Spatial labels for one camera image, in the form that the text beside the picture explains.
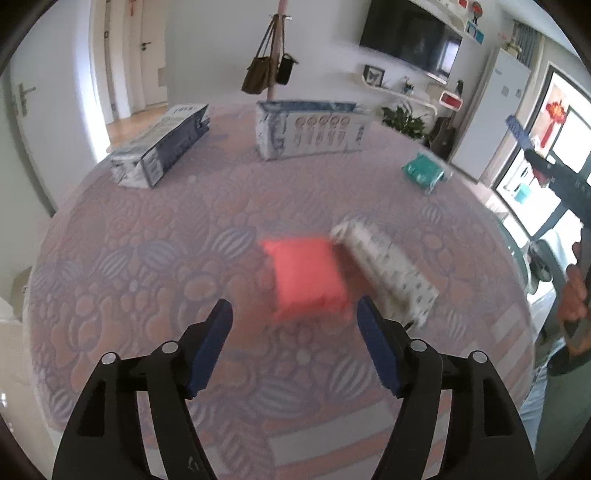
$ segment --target door handle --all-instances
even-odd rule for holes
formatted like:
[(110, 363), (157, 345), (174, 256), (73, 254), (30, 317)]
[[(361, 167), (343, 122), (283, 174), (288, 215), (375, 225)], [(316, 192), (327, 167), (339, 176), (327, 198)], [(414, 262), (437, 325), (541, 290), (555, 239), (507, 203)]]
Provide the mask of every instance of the door handle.
[(18, 96), (21, 101), (21, 111), (23, 116), (27, 116), (29, 110), (27, 109), (27, 94), (37, 90), (37, 87), (29, 88), (25, 90), (25, 86), (22, 83), (18, 84)]

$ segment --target blue gripper pad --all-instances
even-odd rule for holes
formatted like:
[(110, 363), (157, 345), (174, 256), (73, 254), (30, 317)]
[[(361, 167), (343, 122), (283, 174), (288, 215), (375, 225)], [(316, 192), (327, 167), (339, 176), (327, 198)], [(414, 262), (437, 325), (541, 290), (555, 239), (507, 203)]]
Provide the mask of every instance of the blue gripper pad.
[(509, 118), (506, 120), (506, 124), (522, 150), (534, 149), (534, 144), (530, 140), (529, 135), (526, 133), (525, 129), (520, 124), (519, 120), (517, 120), (515, 115), (509, 116)]
[(368, 303), (371, 300), (366, 298), (362, 298), (357, 304), (357, 325), (382, 385), (399, 397), (402, 392), (402, 382), (398, 374), (398, 359), (379, 327), (377, 313)]
[(228, 334), (232, 329), (232, 306), (226, 300), (223, 303), (221, 302), (222, 300), (218, 302), (218, 305), (213, 309), (212, 315), (206, 320), (205, 323), (211, 321), (212, 325), (193, 357), (191, 375), (186, 385), (192, 397), (207, 387), (217, 359), (222, 351), (223, 344), (226, 342), (226, 338), (228, 338)]

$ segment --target screw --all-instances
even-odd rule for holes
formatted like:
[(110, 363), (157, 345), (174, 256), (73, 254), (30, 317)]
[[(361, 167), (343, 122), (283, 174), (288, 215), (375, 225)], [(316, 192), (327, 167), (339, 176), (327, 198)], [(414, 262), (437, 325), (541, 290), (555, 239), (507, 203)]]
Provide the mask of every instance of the screw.
[(486, 356), (486, 354), (484, 352), (474, 352), (472, 354), (472, 358), (478, 362), (479, 364), (485, 364), (486, 361), (488, 360), (488, 357)]
[(422, 340), (413, 340), (410, 342), (410, 348), (415, 352), (424, 352), (427, 349), (427, 344)]
[(177, 342), (166, 342), (162, 346), (162, 351), (164, 353), (174, 353), (178, 350), (178, 343)]
[(115, 355), (113, 352), (109, 352), (109, 353), (104, 354), (103, 357), (100, 359), (100, 361), (103, 365), (110, 365), (115, 360), (117, 360), (117, 355)]

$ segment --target hanging bag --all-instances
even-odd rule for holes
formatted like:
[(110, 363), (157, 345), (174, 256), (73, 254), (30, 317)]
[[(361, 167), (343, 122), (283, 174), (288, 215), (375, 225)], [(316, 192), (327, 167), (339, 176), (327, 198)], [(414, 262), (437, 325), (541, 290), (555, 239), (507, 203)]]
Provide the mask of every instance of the hanging bag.
[[(279, 15), (275, 15), (273, 20), (271, 20), (269, 28), (267, 28), (267, 33), (265, 33), (265, 36), (262, 39), (261, 46), (259, 47), (255, 58), (252, 60), (251, 66), (248, 67), (248, 73), (246, 74), (246, 78), (244, 78), (244, 83), (242, 84), (242, 91), (245, 93), (259, 95), (269, 86), (269, 81), (272, 78), (271, 56), (267, 57), (266, 55), (271, 39), (271, 52), (273, 51), (275, 30), (277, 29), (278, 20)], [(263, 45), (265, 45), (265, 50), (262, 52), (262, 57), (260, 57), (259, 55), (261, 54)]]
[(285, 53), (285, 15), (281, 17), (281, 38), (283, 41), (283, 57), (277, 71), (277, 83), (279, 85), (287, 85), (290, 81), (291, 71), (296, 63), (299, 63), (294, 57)]

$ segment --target teal package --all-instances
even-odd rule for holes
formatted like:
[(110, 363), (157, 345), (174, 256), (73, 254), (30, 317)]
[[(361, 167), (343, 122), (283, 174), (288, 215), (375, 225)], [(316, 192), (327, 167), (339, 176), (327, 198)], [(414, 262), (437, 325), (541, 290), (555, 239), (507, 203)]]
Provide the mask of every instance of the teal package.
[(409, 179), (429, 193), (439, 180), (445, 178), (445, 170), (428, 156), (419, 153), (417, 158), (402, 167)]

